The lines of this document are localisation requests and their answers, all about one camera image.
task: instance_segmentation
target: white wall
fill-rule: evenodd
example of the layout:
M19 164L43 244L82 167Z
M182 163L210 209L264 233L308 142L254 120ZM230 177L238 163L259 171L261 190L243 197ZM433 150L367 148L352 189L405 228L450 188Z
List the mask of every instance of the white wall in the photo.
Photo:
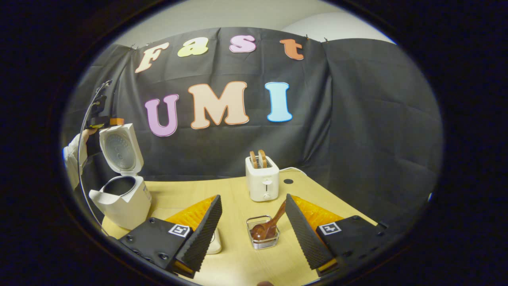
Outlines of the white wall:
M345 10L320 0L187 0L162 9L115 40L143 46L172 35L214 27L258 27L339 38L388 40Z

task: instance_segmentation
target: person's arm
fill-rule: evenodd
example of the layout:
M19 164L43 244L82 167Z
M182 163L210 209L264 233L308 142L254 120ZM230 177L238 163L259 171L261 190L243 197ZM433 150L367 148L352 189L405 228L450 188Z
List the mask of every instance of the person's arm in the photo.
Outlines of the person's arm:
M86 152L86 142L90 135L94 134L97 129L85 129L81 136L81 144L79 148L81 149L79 154L79 166L80 166L80 175L83 174L83 164L88 157ZM67 169L67 176L69 177L69 181L71 182L72 188L76 188L79 184L78 177L78 141L79 134L72 139L69 146L64 147L63 149L63 161L65 162L65 167Z

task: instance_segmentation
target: wooden spoon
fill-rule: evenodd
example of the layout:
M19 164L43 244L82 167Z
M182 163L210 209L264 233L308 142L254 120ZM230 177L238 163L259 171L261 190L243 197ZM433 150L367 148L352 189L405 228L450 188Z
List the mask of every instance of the wooden spoon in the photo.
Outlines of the wooden spoon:
M277 222L279 221L280 217L285 212L285 200L280 206L279 210L277 211L277 214L275 214L275 217L271 219L270 221L267 221L265 223L256 224L251 230L250 235L254 240L264 240L269 239L275 236L275 231L277 229Z

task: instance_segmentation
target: black fabric curtain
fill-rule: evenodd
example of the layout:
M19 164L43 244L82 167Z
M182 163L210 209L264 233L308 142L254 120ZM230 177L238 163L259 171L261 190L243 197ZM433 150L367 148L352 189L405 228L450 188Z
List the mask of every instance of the black fabric curtain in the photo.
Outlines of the black fabric curtain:
M233 53L230 39L251 35L256 49ZM182 44L208 38L208 51L179 57ZM304 59L289 58L283 39L301 44ZM135 73L147 49L169 42L152 66ZM425 77L392 43L342 39L320 43L260 28L213 28L132 49L112 45L90 66L72 95L62 127L62 146L79 132L95 90L108 101L100 115L133 123L147 181L191 181L245 175L248 152L263 149L279 168L297 167L330 192L376 221L413 213L436 183L442 155L439 108ZM188 88L208 84L220 97L226 84L244 81L246 124L224 120L193 129L194 99ZM286 82L290 121L271 122L268 82ZM163 98L178 94L178 127L154 135L145 102L159 99L158 119L168 123ZM116 174L101 153L91 156L85 180L100 188Z

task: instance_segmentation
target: person's hand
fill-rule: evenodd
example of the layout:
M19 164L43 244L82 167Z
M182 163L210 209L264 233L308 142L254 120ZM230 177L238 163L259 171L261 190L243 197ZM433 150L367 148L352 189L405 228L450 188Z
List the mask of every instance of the person's hand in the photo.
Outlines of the person's hand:
M88 138L90 137L90 135L94 134L97 132L97 128L91 128L91 129L85 129L83 130L83 133L81 136L83 136L83 142L86 142L88 141Z

